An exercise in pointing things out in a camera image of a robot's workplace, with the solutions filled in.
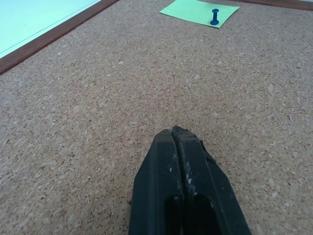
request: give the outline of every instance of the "wooden border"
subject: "wooden border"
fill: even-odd
[[[104,9],[116,3],[118,0],[101,0],[100,2],[92,5],[81,13],[73,16],[64,23],[56,26],[47,33],[39,36],[38,38],[32,40],[31,42],[25,44],[24,46],[16,49],[10,54],[2,57],[0,59],[0,75],[4,74],[14,66],[23,62],[36,52],[40,51],[47,45],[58,40],[62,36],[71,32],[76,27],[80,26],[87,20],[91,19],[95,15],[99,14]]]
[[[241,1],[268,6],[278,6],[298,10],[313,11],[313,2],[310,1],[301,1],[301,0],[232,0],[232,1]]]

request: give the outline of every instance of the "green sticky note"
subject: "green sticky note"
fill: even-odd
[[[219,24],[211,25],[210,22],[213,20],[212,10],[215,8],[219,9],[217,13]],[[238,6],[212,4],[197,0],[176,0],[161,10],[160,13],[185,21],[220,28],[238,8]]]

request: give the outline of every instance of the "blue push pin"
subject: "blue push pin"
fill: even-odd
[[[213,20],[211,21],[211,25],[217,25],[219,24],[219,21],[217,20],[217,13],[219,12],[219,9],[213,9]]]

